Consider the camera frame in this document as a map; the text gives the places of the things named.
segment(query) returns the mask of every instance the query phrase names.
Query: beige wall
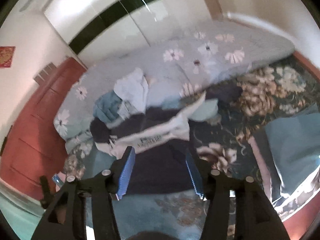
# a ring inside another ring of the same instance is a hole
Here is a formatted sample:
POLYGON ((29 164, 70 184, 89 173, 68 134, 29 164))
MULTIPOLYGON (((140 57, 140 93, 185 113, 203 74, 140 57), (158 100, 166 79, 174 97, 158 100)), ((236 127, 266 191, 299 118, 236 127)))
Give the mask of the beige wall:
POLYGON ((19 0, 0 29, 0 46, 15 46, 12 67, 0 69, 0 145, 19 112, 37 88, 33 77, 48 63, 59 65, 70 48, 39 12, 45 0, 19 0))
POLYGON ((320 30, 301 0, 219 0, 222 11, 291 39, 320 68, 320 30))

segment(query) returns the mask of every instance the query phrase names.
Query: silver bolt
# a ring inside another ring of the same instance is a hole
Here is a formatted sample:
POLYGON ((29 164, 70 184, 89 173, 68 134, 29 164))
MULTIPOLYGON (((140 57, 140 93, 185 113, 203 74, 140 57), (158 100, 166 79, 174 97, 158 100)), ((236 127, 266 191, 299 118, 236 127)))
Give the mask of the silver bolt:
POLYGON ((246 180, 247 182, 249 182, 249 183, 254 182, 253 177, 250 177, 250 176, 246 177, 245 180, 246 180))
POLYGON ((103 171, 101 172, 101 174, 102 174, 103 176, 108 176, 108 175, 111 174, 111 170, 103 170, 103 171))
POLYGON ((75 179, 76 179, 75 176, 70 175, 70 176, 67 177, 67 182, 73 182, 75 179))
POLYGON ((213 175, 213 176, 219 176, 219 175, 220 175, 220 171, 214 169, 214 170, 211 171, 211 175, 213 175))

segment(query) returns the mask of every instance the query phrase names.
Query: blue phone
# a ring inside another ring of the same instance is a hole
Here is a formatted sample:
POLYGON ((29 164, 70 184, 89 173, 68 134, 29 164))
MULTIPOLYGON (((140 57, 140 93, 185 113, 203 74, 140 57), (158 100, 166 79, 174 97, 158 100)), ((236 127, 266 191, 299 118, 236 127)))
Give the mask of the blue phone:
POLYGON ((55 182, 55 184, 58 186, 58 187, 62 187, 63 186, 63 181, 59 178, 58 174, 54 174, 52 176, 52 180, 55 182))

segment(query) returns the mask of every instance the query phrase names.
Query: white cloth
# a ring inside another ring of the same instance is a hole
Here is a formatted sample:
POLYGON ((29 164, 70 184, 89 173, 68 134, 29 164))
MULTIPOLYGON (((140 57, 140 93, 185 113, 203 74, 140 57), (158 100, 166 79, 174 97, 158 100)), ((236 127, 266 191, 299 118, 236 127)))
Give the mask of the white cloth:
POLYGON ((117 159, 121 159, 128 146, 134 147, 136 154, 138 154, 158 145, 162 145, 171 139, 177 138, 188 141, 190 139, 188 118, 204 101, 205 92, 198 101, 182 109, 168 122, 148 128, 140 133, 122 137, 115 140, 115 142, 96 143, 97 149, 108 153, 111 156, 115 156, 117 159))
POLYGON ((113 90, 123 101, 134 106, 138 112, 146 111, 148 83, 140 68, 118 79, 113 90))

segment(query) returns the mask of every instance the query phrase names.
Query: wall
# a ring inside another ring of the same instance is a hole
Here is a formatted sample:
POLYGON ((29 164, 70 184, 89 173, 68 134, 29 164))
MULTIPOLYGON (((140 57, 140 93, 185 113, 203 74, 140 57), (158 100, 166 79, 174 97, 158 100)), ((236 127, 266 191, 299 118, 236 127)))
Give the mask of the wall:
POLYGON ((0 29, 0 46, 16 46, 12 67, 0 69, 0 145, 24 104, 37 88, 34 75, 45 65, 76 57, 39 12, 45 0, 20 0, 0 29))
POLYGON ((219 0, 222 11, 292 40, 305 57, 320 68, 320 30, 301 0, 219 0))
POLYGON ((204 0, 53 0, 44 13, 87 66, 211 18, 204 0))

